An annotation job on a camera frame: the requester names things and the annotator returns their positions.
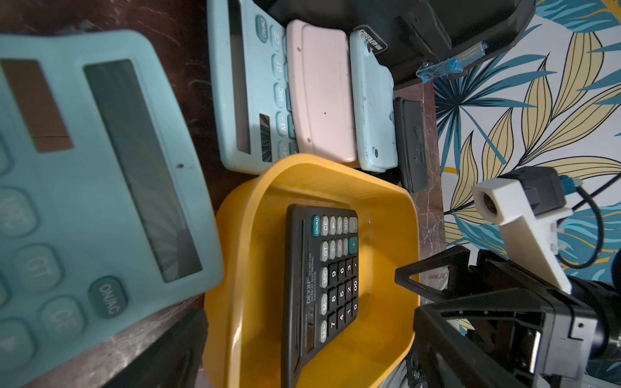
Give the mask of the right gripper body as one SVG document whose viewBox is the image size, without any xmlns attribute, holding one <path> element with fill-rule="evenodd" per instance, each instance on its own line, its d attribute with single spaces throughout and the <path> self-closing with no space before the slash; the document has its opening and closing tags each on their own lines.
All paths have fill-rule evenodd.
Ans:
<svg viewBox="0 0 621 388">
<path fill-rule="evenodd" d="M 606 358 L 606 284 L 571 276 L 566 294 L 491 251 L 469 264 L 468 295 L 414 313 L 412 350 L 430 387 L 582 387 Z"/>
</svg>

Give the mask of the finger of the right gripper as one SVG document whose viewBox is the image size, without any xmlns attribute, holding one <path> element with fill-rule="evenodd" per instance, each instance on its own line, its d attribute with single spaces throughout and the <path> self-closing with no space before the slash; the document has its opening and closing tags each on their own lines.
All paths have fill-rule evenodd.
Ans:
<svg viewBox="0 0 621 388">
<path fill-rule="evenodd" d="M 430 302 L 445 302 L 469 293 L 470 251 L 455 246 L 428 259 L 397 268 L 395 282 L 398 286 Z"/>
</svg>

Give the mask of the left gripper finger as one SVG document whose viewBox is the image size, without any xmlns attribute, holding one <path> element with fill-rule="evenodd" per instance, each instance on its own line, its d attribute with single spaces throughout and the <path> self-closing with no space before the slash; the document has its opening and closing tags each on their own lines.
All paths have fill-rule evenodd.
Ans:
<svg viewBox="0 0 621 388">
<path fill-rule="evenodd" d="M 205 312 L 193 309 L 106 387 L 194 387 L 208 336 Z"/>
</svg>

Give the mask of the yellow plastic tray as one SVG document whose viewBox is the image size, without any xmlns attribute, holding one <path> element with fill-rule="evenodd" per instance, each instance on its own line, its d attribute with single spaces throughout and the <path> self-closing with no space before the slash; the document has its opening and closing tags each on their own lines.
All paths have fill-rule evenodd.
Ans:
<svg viewBox="0 0 621 388">
<path fill-rule="evenodd" d="M 232 191 L 216 221 L 225 278 L 205 295 L 203 354 L 213 387 L 278 387 L 289 205 L 354 210 L 360 312 L 303 369 L 302 387 L 375 387 L 408 353 L 419 299 L 395 282 L 419 258 L 417 212 L 404 189 L 315 155 L 293 155 Z"/>
</svg>

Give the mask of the black desktop calculator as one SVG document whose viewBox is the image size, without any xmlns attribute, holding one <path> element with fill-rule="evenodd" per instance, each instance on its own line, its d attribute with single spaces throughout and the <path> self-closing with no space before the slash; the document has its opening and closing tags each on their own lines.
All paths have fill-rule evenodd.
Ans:
<svg viewBox="0 0 621 388">
<path fill-rule="evenodd" d="M 358 316 L 359 220 L 354 210 L 292 204 L 287 230 L 281 384 L 295 387 Z"/>
</svg>

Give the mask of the light blue calculator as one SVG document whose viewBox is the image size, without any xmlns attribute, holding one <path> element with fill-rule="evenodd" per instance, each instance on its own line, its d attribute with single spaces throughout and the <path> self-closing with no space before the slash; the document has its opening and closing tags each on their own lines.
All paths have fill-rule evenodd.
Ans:
<svg viewBox="0 0 621 388">
<path fill-rule="evenodd" d="M 2 386 L 223 278 L 204 174 L 149 40 L 2 35 Z"/>
<path fill-rule="evenodd" d="M 229 171 L 259 175 L 299 151 L 286 29 L 253 1 L 206 5 L 220 157 Z"/>
</svg>

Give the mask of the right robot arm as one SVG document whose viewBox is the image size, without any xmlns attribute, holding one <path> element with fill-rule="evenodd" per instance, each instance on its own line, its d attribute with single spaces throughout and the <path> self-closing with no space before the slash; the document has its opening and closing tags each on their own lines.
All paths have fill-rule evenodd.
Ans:
<svg viewBox="0 0 621 388">
<path fill-rule="evenodd" d="M 571 277 L 564 292 L 513 261 L 452 247 L 398 268 L 428 300 L 413 347 L 431 387 L 582 387 L 588 364 L 620 359 L 620 296 Z"/>
</svg>

